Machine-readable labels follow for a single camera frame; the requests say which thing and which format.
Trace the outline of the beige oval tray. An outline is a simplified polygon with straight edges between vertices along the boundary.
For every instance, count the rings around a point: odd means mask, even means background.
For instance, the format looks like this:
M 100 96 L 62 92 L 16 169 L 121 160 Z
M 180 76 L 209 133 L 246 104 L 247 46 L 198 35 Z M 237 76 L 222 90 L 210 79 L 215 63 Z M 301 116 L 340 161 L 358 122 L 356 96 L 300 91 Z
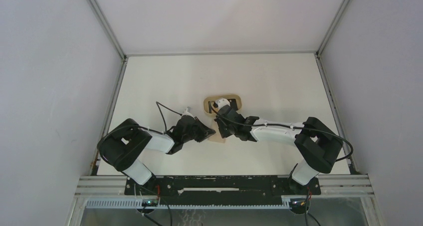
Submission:
M 217 101 L 220 98 L 226 98 L 226 99 L 234 98 L 237 101 L 239 110 L 242 108 L 241 97 L 237 94 L 221 94 L 221 95 L 208 96 L 204 99 L 204 102 L 203 102 L 204 112 L 207 116 L 209 116 L 209 117 L 215 116 L 215 113 L 212 110 L 214 109 L 214 110 L 217 111 L 217 109 L 213 106 L 213 102 Z

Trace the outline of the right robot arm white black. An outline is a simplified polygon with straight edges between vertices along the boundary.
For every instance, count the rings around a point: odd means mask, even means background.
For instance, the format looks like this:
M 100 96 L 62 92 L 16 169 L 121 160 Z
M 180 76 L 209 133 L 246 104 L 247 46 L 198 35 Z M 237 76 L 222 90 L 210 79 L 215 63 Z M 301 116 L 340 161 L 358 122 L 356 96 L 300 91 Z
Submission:
M 289 176 L 288 187 L 294 194 L 303 193 L 319 173 L 330 173 L 343 147 L 342 138 L 315 117 L 299 123 L 275 123 L 256 116 L 243 117 L 225 105 L 218 107 L 215 121 L 224 138 L 234 135 L 242 141 L 295 147 L 303 159 Z

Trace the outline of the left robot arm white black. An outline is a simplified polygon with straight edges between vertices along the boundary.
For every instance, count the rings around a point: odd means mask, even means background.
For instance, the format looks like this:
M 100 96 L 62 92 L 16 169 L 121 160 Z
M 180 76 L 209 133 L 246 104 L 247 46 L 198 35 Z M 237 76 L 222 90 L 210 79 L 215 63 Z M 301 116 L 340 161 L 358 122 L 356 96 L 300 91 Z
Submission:
M 139 159 L 145 149 L 172 155 L 185 143 L 200 143 L 215 133 L 214 129 L 191 115 L 182 115 L 175 126 L 163 133 L 142 127 L 128 118 L 100 139 L 97 150 L 104 162 L 134 180 L 137 189 L 148 195 L 156 188 L 156 176 Z

